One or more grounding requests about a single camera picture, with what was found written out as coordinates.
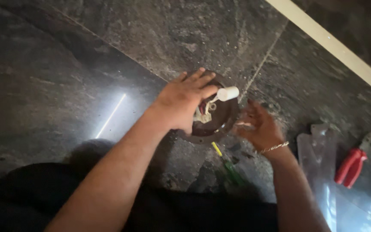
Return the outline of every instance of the left hand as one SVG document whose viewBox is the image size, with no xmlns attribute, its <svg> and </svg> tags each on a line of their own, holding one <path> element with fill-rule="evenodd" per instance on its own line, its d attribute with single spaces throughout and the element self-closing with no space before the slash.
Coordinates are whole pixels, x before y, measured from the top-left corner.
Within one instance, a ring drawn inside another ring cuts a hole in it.
<svg viewBox="0 0 371 232">
<path fill-rule="evenodd" d="M 191 135 L 195 109 L 218 90 L 215 85 L 205 87 L 216 74 L 201 77 L 204 71 L 204 68 L 199 68 L 188 78 L 186 72 L 180 74 L 164 87 L 148 110 L 153 111 L 169 129 L 181 129 Z"/>
</svg>

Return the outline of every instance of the beige wall edge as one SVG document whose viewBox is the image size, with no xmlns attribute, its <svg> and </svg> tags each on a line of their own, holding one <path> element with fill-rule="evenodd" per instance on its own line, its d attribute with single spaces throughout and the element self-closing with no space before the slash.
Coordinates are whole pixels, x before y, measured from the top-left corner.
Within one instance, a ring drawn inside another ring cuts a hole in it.
<svg viewBox="0 0 371 232">
<path fill-rule="evenodd" d="M 266 0 L 371 86 L 371 67 L 291 0 Z"/>
</svg>

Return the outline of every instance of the white capacitor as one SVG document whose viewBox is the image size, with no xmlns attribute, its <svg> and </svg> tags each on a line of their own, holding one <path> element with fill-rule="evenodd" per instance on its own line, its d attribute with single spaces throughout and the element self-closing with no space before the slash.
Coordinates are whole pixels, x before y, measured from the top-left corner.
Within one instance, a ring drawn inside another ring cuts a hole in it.
<svg viewBox="0 0 371 232">
<path fill-rule="evenodd" d="M 217 97 L 220 101 L 225 102 L 227 100 L 237 98 L 239 95 L 239 90 L 235 86 L 221 88 L 217 91 Z"/>
</svg>

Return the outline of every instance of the granite floor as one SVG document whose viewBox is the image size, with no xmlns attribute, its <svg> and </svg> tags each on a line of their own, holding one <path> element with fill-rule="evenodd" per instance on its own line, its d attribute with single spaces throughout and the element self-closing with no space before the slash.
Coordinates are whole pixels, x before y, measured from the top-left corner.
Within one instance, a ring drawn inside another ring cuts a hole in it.
<svg viewBox="0 0 371 232">
<path fill-rule="evenodd" d="M 312 12 L 314 4 L 302 8 Z M 239 87 L 240 107 L 247 98 L 263 102 L 295 152 L 295 138 L 309 124 L 331 123 L 339 165 L 371 131 L 371 87 L 265 1 L 0 0 L 0 176 L 30 163 L 61 162 L 85 140 L 119 140 L 166 81 L 199 66 Z M 260 198 L 275 202 L 263 157 L 232 134 L 219 147 Z M 371 150 L 368 156 L 353 189 L 340 186 L 337 193 L 343 210 L 371 216 Z M 223 171 L 209 145 L 171 132 L 145 182 L 180 191 L 248 191 L 224 186 Z"/>
</svg>

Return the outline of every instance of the hand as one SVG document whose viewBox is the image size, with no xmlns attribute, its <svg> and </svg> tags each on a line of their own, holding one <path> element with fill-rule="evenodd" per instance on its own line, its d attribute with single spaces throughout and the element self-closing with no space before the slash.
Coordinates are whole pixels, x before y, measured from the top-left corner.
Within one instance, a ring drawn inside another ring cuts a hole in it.
<svg viewBox="0 0 371 232">
<path fill-rule="evenodd" d="M 204 71 L 204 68 L 199 68 L 188 78 L 187 73 L 183 72 L 164 87 L 150 106 L 150 110 L 155 110 L 155 115 L 164 120 L 164 124 L 168 124 L 170 129 L 182 129 L 187 135 L 191 135 L 195 109 L 202 100 L 217 92 L 217 86 L 205 87 L 216 74 L 201 77 Z"/>
<path fill-rule="evenodd" d="M 234 125 L 234 132 L 249 140 L 257 151 L 284 143 L 284 136 L 273 117 L 258 102 L 248 99 L 243 115 Z"/>
</svg>

